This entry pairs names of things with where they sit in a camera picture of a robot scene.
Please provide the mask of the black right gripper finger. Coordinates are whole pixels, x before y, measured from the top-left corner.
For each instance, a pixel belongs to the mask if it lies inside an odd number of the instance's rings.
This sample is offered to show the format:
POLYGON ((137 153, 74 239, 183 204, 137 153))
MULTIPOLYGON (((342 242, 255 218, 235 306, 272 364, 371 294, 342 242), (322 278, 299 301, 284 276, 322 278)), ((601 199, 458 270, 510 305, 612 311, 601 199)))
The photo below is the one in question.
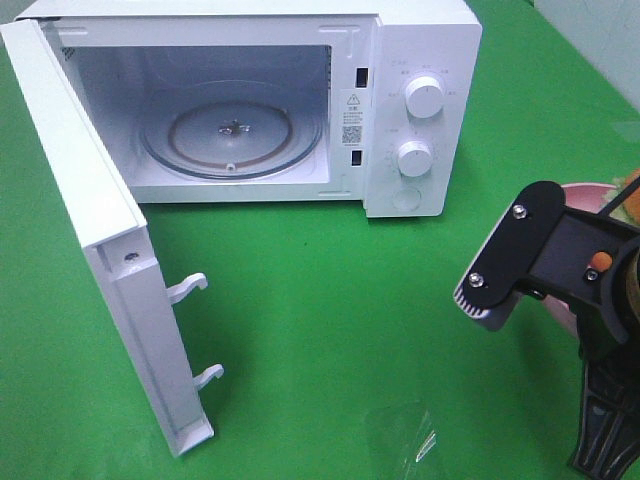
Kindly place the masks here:
POLYGON ((579 436, 570 465, 589 479, 620 479, 639 459, 639 383, 612 358, 585 362, 579 436))

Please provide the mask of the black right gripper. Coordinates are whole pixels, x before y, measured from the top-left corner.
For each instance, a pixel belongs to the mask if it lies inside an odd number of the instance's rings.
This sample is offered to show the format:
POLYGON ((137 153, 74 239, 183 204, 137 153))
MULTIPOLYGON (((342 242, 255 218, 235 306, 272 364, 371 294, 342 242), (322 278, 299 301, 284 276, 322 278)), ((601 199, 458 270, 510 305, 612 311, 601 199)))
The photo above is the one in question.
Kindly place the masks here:
POLYGON ((639 229, 566 204, 557 183, 526 186, 506 207, 453 291, 456 305, 501 329, 522 292, 552 296, 576 316, 588 360, 639 357, 639 229))

